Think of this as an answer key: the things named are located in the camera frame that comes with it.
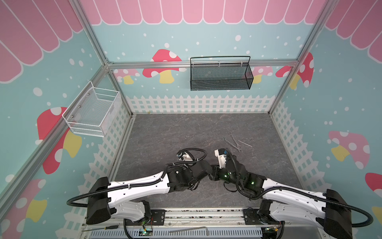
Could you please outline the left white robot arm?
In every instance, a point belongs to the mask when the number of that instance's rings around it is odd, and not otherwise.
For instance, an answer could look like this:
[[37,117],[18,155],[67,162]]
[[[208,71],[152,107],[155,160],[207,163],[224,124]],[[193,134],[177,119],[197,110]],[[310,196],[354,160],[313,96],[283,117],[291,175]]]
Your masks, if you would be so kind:
[[69,199],[72,207],[87,209],[86,223],[100,224],[109,219],[128,219],[145,223],[152,218],[150,204],[136,199],[156,194],[193,191],[212,173],[205,160],[207,151],[185,148],[177,152],[178,162],[166,164],[163,171],[129,181],[112,181],[99,178],[88,193]]

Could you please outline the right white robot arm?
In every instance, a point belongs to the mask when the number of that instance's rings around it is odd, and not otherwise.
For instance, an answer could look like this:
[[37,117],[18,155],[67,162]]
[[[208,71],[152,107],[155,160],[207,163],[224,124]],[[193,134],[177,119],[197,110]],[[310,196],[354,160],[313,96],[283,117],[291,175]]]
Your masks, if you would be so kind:
[[228,149],[214,152],[218,165],[212,179],[233,184],[234,192],[249,200],[261,200],[257,215],[260,222],[297,222],[316,226],[336,239],[351,239],[354,228],[371,225],[373,216],[351,206],[334,190],[306,191],[251,173]]

